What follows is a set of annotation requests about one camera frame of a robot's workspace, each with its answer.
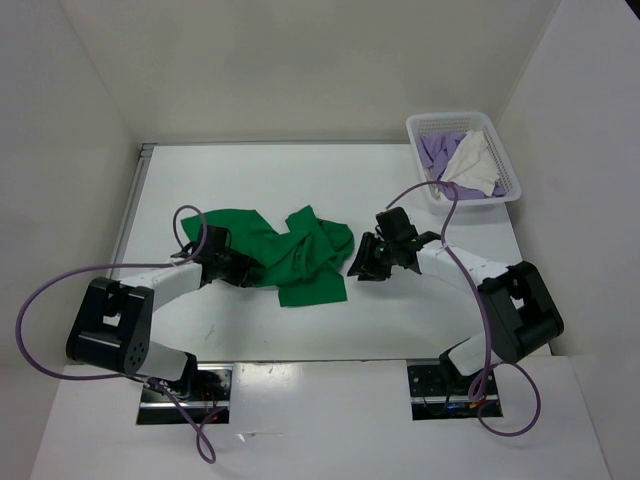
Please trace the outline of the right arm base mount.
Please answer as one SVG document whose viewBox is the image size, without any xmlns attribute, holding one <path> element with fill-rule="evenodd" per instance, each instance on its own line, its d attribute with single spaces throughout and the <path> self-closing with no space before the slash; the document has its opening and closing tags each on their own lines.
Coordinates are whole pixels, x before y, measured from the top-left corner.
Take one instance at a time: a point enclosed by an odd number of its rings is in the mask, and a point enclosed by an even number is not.
<svg viewBox="0 0 640 480">
<path fill-rule="evenodd" d="M 408 361 L 406 363 L 408 388 L 413 421 L 476 418 L 484 407 L 489 418 L 503 416 L 497 382 L 489 376 L 487 391 L 480 402 L 468 397 L 470 379 L 452 386 L 446 379 L 437 359 Z"/>
</svg>

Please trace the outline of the green t shirt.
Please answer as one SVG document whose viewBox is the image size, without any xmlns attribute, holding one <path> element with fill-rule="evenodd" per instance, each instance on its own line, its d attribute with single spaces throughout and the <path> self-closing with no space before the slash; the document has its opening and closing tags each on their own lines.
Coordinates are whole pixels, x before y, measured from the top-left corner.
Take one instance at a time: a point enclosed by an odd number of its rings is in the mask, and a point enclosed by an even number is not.
<svg viewBox="0 0 640 480">
<path fill-rule="evenodd" d="M 282 307 L 347 300 L 341 269 L 354 250 L 348 225 L 318 218 L 309 205 L 286 218 L 284 233 L 255 210 L 213 210 L 204 217 L 230 230 L 229 248 L 260 263 L 260 282 L 249 288 L 277 288 Z"/>
</svg>

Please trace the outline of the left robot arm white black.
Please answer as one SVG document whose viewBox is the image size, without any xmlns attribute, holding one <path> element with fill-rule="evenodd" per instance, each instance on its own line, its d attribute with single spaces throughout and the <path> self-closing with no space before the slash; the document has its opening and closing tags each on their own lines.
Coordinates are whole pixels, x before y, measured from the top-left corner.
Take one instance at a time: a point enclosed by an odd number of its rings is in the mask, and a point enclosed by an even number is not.
<svg viewBox="0 0 640 480">
<path fill-rule="evenodd" d="M 189 399 L 200 385 L 197 357 L 151 340 L 154 313 L 216 280 L 254 287 L 264 271 L 257 260 L 224 247 L 122 280 L 98 277 L 87 287 L 66 356 L 128 377 L 155 378 L 175 398 Z"/>
</svg>

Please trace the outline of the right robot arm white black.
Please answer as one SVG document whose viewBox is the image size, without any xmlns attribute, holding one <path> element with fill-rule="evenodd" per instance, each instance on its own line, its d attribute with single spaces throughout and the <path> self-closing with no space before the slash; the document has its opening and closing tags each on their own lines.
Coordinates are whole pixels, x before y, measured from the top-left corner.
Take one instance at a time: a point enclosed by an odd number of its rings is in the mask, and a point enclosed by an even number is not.
<svg viewBox="0 0 640 480">
<path fill-rule="evenodd" d="M 394 266 L 426 273 L 479 302 L 482 331 L 439 356 L 439 382 L 450 393 L 470 386 L 485 366 L 516 364 L 564 332 L 564 321 L 538 269 L 507 265 L 440 242 L 435 232 L 400 241 L 367 232 L 348 271 L 360 281 L 381 282 Z"/>
</svg>

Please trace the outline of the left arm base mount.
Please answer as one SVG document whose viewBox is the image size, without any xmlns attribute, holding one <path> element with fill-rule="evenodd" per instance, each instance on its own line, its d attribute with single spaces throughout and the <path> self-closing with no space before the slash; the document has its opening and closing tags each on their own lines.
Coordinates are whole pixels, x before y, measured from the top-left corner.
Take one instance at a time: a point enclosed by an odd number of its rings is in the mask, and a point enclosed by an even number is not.
<svg viewBox="0 0 640 480">
<path fill-rule="evenodd" d="M 207 417 L 208 424 L 228 424 L 233 380 L 233 364 L 200 363 L 194 384 L 188 393 L 166 388 L 176 397 L 194 422 Z M 138 407 L 136 424 L 140 426 L 187 424 L 175 405 L 154 387 L 144 386 Z"/>
</svg>

